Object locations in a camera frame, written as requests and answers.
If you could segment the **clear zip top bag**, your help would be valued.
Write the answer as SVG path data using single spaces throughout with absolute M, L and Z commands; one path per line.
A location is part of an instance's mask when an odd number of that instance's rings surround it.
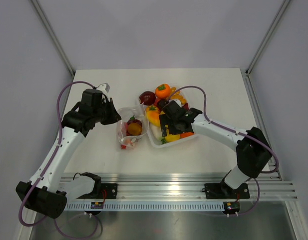
M 117 123 L 116 132 L 122 150 L 130 150 L 147 134 L 149 121 L 145 116 L 144 105 L 123 107 L 118 110 L 121 120 Z

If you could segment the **brown kiwi fruit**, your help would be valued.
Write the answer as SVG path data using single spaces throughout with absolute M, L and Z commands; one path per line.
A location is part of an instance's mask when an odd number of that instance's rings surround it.
M 139 136 L 142 134 L 142 127 L 136 123 L 128 125 L 127 131 L 132 136 Z

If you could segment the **purple grape bunch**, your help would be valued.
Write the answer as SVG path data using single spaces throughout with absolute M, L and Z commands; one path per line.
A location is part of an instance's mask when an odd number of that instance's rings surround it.
M 132 124 L 132 123 L 136 123 L 136 124 L 142 126 L 142 121 L 141 121 L 141 120 L 138 120 L 137 118 L 135 118 L 135 116 L 132 116 L 132 117 L 128 120 L 128 122 L 127 122 L 128 125 L 130 125 L 130 124 Z

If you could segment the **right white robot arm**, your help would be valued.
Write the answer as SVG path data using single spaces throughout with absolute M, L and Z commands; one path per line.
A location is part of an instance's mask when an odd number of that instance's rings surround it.
M 247 181 L 256 179 L 273 154 L 263 132 L 253 127 L 250 130 L 230 128 L 219 122 L 206 119 L 201 110 L 185 109 L 176 101 L 160 100 L 157 103 L 162 136 L 193 133 L 216 140 L 236 153 L 237 164 L 219 183 L 207 183 L 202 192 L 207 199 L 249 199 Z

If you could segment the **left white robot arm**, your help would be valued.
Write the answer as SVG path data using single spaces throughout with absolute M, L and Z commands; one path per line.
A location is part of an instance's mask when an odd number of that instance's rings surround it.
M 101 177 L 93 173 L 84 172 L 62 187 L 59 183 L 69 160 L 89 131 L 97 123 L 111 125 L 121 120 L 108 92 L 106 83 L 84 90 L 81 101 L 64 115 L 59 136 L 39 169 L 29 181 L 16 186 L 22 208 L 56 219 L 66 204 L 76 198 L 104 196 Z

